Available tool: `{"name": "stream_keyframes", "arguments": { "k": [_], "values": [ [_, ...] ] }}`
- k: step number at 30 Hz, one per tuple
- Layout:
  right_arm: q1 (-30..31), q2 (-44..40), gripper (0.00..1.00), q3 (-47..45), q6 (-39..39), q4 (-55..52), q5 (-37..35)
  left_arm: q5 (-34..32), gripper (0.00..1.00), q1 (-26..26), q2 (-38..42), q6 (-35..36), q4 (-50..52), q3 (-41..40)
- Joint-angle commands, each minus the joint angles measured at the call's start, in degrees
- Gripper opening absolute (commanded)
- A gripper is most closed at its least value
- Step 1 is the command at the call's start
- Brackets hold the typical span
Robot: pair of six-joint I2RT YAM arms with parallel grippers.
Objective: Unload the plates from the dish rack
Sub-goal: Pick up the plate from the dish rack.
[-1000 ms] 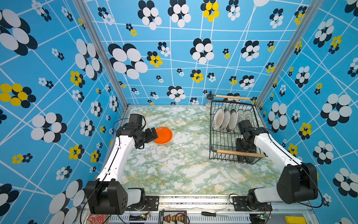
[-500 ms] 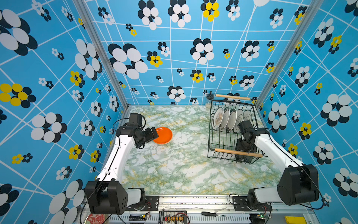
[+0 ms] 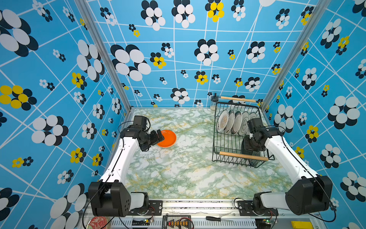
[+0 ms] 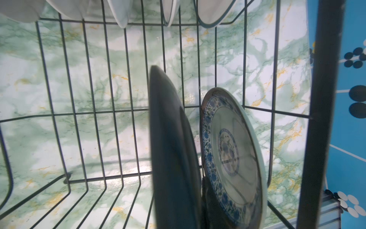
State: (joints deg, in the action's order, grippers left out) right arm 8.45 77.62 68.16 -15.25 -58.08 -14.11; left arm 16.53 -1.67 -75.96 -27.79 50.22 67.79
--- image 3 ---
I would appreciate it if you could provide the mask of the black plate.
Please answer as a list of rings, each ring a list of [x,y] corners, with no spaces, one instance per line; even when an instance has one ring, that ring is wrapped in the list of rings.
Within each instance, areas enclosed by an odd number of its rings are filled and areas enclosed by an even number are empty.
[[[249,155],[249,156],[261,156],[260,151],[253,150],[250,146],[250,136],[246,135],[242,141],[241,145],[241,154]],[[259,160],[249,159],[249,165],[252,167],[256,167],[259,163]]]

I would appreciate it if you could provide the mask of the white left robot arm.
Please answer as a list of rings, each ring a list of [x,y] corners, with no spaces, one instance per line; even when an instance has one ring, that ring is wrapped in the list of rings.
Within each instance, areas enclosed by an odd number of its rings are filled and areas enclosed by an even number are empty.
[[[161,130],[150,131],[150,120],[141,115],[123,129],[117,151],[108,168],[97,182],[89,185],[88,193],[94,216],[125,217],[129,212],[143,214],[149,209],[146,192],[129,192],[125,187],[127,171],[138,150],[146,152],[150,147],[164,141]]]

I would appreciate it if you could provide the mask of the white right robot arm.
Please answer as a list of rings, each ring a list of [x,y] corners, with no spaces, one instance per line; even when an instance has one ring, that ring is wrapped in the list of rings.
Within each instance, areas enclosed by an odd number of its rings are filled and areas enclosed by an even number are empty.
[[[330,178],[320,176],[308,166],[277,127],[265,127],[261,118],[251,119],[247,124],[251,136],[245,137],[245,143],[253,151],[271,152],[293,183],[287,192],[256,193],[253,211],[260,215],[269,209],[283,209],[304,215],[328,210],[333,187]]]

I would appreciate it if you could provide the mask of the orange plate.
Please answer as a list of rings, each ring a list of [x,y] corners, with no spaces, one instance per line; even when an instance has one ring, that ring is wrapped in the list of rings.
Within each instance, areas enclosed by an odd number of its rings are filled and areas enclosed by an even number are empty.
[[[157,145],[161,148],[172,147],[177,140],[176,134],[171,130],[162,130],[161,133],[164,137],[164,140],[162,142],[158,143]]]

